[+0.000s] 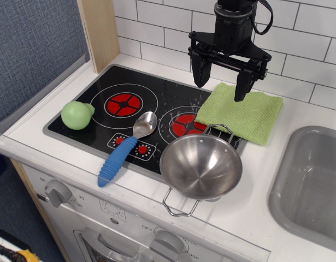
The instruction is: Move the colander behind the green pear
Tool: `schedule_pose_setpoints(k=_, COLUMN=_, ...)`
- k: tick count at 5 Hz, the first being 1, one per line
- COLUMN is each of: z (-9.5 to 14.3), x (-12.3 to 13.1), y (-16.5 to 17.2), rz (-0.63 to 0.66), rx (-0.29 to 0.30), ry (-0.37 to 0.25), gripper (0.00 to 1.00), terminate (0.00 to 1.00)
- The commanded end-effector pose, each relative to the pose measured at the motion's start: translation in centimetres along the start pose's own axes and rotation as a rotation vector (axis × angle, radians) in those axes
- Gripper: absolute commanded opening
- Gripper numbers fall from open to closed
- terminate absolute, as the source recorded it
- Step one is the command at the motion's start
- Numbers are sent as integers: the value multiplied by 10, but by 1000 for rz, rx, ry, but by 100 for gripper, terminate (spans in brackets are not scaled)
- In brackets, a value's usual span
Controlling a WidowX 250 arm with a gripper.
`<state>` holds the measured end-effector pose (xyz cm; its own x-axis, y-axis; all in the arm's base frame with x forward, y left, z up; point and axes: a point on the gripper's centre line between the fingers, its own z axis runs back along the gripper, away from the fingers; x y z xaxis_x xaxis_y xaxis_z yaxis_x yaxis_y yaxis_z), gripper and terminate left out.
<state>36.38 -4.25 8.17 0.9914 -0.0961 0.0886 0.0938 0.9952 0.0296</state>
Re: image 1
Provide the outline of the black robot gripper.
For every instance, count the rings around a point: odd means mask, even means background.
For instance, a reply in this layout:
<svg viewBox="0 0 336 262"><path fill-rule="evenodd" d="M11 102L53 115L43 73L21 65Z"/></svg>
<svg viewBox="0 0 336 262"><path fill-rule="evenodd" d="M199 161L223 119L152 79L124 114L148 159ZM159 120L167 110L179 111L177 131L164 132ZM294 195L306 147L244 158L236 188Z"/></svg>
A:
<svg viewBox="0 0 336 262"><path fill-rule="evenodd" d="M189 33L188 55L197 87L201 88L209 81L212 64L236 71L239 74L234 101L241 102L254 83L267 76L267 63L272 57L257 47L251 38L253 33L266 34L272 22L261 32L257 29L258 3L272 12L267 1L217 1L214 32Z"/></svg>

